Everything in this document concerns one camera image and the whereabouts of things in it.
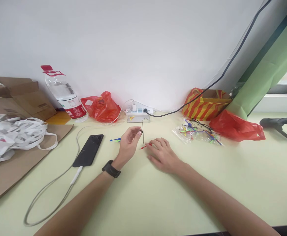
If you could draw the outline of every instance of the left hand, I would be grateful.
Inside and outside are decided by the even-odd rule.
[[[112,163],[115,169],[120,170],[133,157],[142,135],[140,128],[140,126],[129,127],[121,136],[119,153]]]

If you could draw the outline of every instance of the eyeglasses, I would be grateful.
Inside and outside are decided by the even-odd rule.
[[[206,129],[208,129],[209,131],[212,131],[212,128],[211,128],[209,125],[203,124],[203,123],[201,123],[201,122],[200,122],[199,120],[197,120],[197,119],[192,118],[192,119],[190,120],[190,122],[191,122],[191,121],[196,122],[196,123],[197,123],[196,125],[200,125],[202,129],[203,129],[203,127],[204,127],[204,128],[206,128]]]

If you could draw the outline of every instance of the black smartphone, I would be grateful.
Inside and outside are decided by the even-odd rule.
[[[104,135],[91,135],[80,151],[77,159],[73,163],[73,167],[90,166],[93,163],[98,148],[102,142]]]

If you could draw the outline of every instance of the hand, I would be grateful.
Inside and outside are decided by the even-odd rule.
[[[154,146],[146,143],[147,148],[158,158],[149,155],[148,159],[155,166],[166,173],[176,173],[177,170],[184,164],[170,147],[169,141],[164,138],[157,138],[150,141]]]
[[[140,128],[140,126],[129,127],[121,136],[119,153],[112,163],[115,169],[120,170],[133,157],[142,134]]]

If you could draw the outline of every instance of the forearm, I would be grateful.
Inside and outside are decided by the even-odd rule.
[[[279,236],[266,222],[188,164],[180,165],[176,174],[211,208],[232,236]]]
[[[35,235],[80,235],[113,180],[107,172],[99,174]]]

